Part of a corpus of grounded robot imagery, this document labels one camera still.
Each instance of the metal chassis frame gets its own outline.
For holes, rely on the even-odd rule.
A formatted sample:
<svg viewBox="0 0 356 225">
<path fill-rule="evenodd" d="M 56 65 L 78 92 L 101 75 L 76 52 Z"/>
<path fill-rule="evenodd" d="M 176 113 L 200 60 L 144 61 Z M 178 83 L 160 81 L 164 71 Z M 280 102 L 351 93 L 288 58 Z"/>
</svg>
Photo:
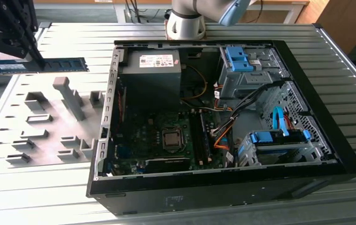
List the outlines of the metal chassis frame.
<svg viewBox="0 0 356 225">
<path fill-rule="evenodd" d="M 199 186 L 211 186 L 211 185 L 233 185 L 244 182 L 251 182 L 252 184 L 260 183 L 260 188 L 263 187 L 261 180 L 280 180 L 284 178 L 291 178 L 293 183 L 297 180 L 301 180 L 304 177 L 312 177 L 312 179 L 307 182 L 305 185 L 296 187 L 292 190 L 287 190 L 288 192 L 281 194 L 276 200 L 279 199 L 291 199 L 305 196 L 315 190 L 320 189 L 325 185 L 332 182 L 337 182 L 340 180 L 349 180 L 356 177 L 356 154 L 343 136 L 339 126 L 336 125 L 333 118 L 328 112 L 328 109 L 320 98 L 316 98 L 317 93 L 313 89 L 313 86 L 303 72 L 303 69 L 291 53 L 291 50 L 284 41 L 268 41 L 268 40 L 232 40 L 232 41 L 116 41 L 116 49 L 112 57 L 110 64 L 110 72 L 109 72 L 109 83 L 108 83 L 108 91 L 106 91 L 106 102 L 104 107 L 102 121 L 101 121 L 101 134 L 98 139 L 98 148 L 96 154 L 93 154 L 92 164 L 90 164 L 90 172 L 89 172 L 89 182 L 88 182 L 88 190 L 86 196 L 96 197 L 97 201 L 102 205 L 108 205 L 108 207 L 113 208 L 114 214 L 122 214 L 122 211 L 116 211 L 114 203 L 112 202 L 112 198 L 108 198 L 109 195 L 126 195 L 129 192 L 140 191 L 142 194 L 149 194 L 148 192 L 152 190 L 160 190 L 168 192 L 166 189 L 176 190 L 177 188 L 186 189 L 189 187 Z M 113 102 L 113 90 L 116 88 L 116 79 L 118 72 L 118 62 L 120 57 L 126 51 L 126 47 L 134 47 L 141 49 L 148 48 L 176 48 L 176 45 L 181 45 L 180 47 L 209 47 L 215 45 L 215 47 L 225 46 L 225 45 L 245 45 L 245 44 L 271 44 L 280 58 L 283 59 L 283 63 L 292 74 L 292 78 L 303 96 L 304 101 L 309 106 L 308 113 L 315 117 L 315 120 L 319 124 L 319 127 L 323 130 L 323 134 L 328 143 L 331 144 L 331 149 L 336 153 L 336 157 L 339 159 L 339 164 L 323 164 L 323 165 L 308 165 L 300 167 L 268 167 L 263 169 L 255 170 L 240 170 L 240 171 L 229 171 L 225 173 L 200 173 L 200 174 L 189 174 L 180 176 L 154 176 L 154 177 L 141 177 L 137 176 L 134 179 L 112 179 L 109 177 L 98 177 L 97 166 L 100 155 L 106 156 L 106 147 L 110 145 L 109 143 L 109 120 Z M 313 180 L 320 180 L 320 177 L 325 177 L 324 182 L 317 182 L 316 185 L 312 185 Z"/>
</svg>

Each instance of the metal worktable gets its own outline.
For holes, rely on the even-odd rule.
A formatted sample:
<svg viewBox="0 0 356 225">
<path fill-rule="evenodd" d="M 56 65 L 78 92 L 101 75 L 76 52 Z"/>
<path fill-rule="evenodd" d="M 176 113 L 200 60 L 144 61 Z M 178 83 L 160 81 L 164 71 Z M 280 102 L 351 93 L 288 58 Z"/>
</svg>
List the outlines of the metal worktable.
<svg viewBox="0 0 356 225">
<path fill-rule="evenodd" d="M 70 85 L 81 96 L 88 95 L 90 90 L 105 90 L 113 41 L 164 39 L 164 35 L 161 24 L 54 23 L 42 27 L 37 33 L 42 56 L 85 57 L 90 72 L 13 76 L 0 99 L 0 142 L 13 135 L 13 130 L 24 122 L 14 118 L 14 123 L 5 124 L 8 120 L 4 119 L 6 115 L 20 112 L 18 110 L 25 112 L 25 108 L 13 111 L 21 103 L 20 96 L 24 96 L 24 92 L 40 90 L 50 96 L 49 82 L 54 76 L 68 76 Z M 312 25 L 245 24 L 227 28 L 209 24 L 208 38 L 287 41 L 356 151 L 356 68 L 325 32 Z M 94 128 L 85 134 L 86 139 L 97 137 L 98 112 L 92 113 L 94 119 L 89 125 Z M 80 127 L 89 129 L 89 125 L 80 124 Z M 94 199 L 85 197 L 88 160 L 65 164 L 52 161 L 50 157 L 34 155 L 36 163 L 25 166 L 9 165 L 1 158 L 4 154 L 10 153 L 6 143 L 4 141 L 0 144 L 0 222 L 6 224 L 141 222 L 140 224 L 356 225 L 356 178 L 325 187 L 299 200 L 116 218 Z"/>
</svg>

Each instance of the black cable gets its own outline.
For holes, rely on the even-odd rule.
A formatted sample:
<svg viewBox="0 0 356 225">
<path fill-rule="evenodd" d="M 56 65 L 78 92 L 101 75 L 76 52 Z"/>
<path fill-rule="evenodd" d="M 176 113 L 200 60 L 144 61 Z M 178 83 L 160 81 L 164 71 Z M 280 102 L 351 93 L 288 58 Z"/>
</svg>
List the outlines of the black cable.
<svg viewBox="0 0 356 225">
<path fill-rule="evenodd" d="M 126 5 L 128 11 L 130 13 L 132 12 L 132 9 L 129 8 L 128 0 L 125 0 L 125 5 Z"/>
<path fill-rule="evenodd" d="M 257 16 L 257 18 L 256 19 L 253 19 L 253 20 L 251 20 L 249 22 L 253 22 L 253 21 L 259 21 L 259 18 L 260 18 L 260 16 L 261 16 L 261 13 L 263 13 L 263 0 L 260 0 L 260 11 L 259 11 L 259 16 Z"/>
<path fill-rule="evenodd" d="M 148 10 L 148 9 L 145 9 L 145 10 L 142 10 L 142 11 L 138 10 L 138 12 L 144 13 L 144 12 L 146 12 L 146 10 Z"/>
<path fill-rule="evenodd" d="M 228 127 L 231 125 L 231 123 L 235 122 L 235 120 L 236 120 L 236 118 L 239 116 L 240 111 L 244 110 L 249 105 L 252 105 L 256 102 L 260 94 L 265 90 L 268 90 L 272 87 L 281 86 L 284 83 L 285 83 L 285 81 L 275 81 L 272 83 L 264 84 L 260 88 L 257 88 L 255 91 L 252 91 L 240 100 L 240 102 L 237 103 L 237 105 L 233 107 L 232 112 L 231 112 L 231 115 L 229 115 L 229 119 L 225 121 L 225 123 L 221 126 L 219 126 L 216 128 L 216 130 L 213 131 L 213 133 L 216 134 L 220 130 L 223 130 L 223 128 Z"/>
<path fill-rule="evenodd" d="M 182 101 L 184 103 L 186 103 L 186 105 L 190 106 L 192 108 L 199 108 L 199 107 L 201 107 L 201 106 L 193 105 L 192 103 L 189 103 L 188 101 L 185 101 L 185 100 L 182 100 L 182 99 L 181 99 L 181 101 Z"/>
<path fill-rule="evenodd" d="M 134 14 L 136 14 L 136 19 L 137 19 L 137 22 L 141 23 L 140 21 L 140 15 L 138 15 L 138 6 L 137 6 L 137 2 L 136 0 L 129 0 L 130 1 L 130 4 L 132 4 L 132 7 L 133 7 L 133 10 L 134 10 Z"/>
<path fill-rule="evenodd" d="M 192 95 L 193 95 L 193 96 L 197 95 L 196 92 L 194 92 L 194 88 L 192 89 Z M 203 103 L 203 101 L 200 100 L 200 98 L 196 98 L 196 100 L 199 101 L 200 105 L 201 105 L 203 107 L 205 107 L 205 104 Z"/>
<path fill-rule="evenodd" d="M 153 16 L 153 18 L 152 19 L 149 19 L 148 20 L 148 22 L 150 22 L 154 18 L 156 18 L 156 16 L 157 16 L 157 13 L 160 12 L 160 9 L 157 9 L 157 12 L 156 12 L 156 14 L 154 14 L 154 16 Z"/>
</svg>

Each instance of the expansion slot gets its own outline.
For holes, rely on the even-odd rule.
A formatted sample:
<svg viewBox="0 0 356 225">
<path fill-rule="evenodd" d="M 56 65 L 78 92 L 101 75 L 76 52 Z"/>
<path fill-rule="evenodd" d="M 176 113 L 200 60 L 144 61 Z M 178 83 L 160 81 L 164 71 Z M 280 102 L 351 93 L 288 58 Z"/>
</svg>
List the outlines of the expansion slot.
<svg viewBox="0 0 356 225">
<path fill-rule="evenodd" d="M 211 162 L 209 139 L 200 112 L 189 113 L 189 126 L 196 164 L 207 165 Z"/>
</svg>

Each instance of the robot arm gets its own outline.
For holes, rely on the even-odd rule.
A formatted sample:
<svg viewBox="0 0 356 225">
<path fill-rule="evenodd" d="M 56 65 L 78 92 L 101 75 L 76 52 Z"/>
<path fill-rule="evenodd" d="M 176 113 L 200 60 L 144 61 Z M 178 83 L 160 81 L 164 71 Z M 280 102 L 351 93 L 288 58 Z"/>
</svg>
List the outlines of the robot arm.
<svg viewBox="0 0 356 225">
<path fill-rule="evenodd" d="M 0 73 L 86 71 L 84 58 L 44 59 L 33 1 L 0 0 Z"/>
<path fill-rule="evenodd" d="M 251 0 L 173 0 L 166 34 L 174 40 L 201 39 L 205 34 L 204 17 L 224 26 L 235 25 Z"/>
</svg>

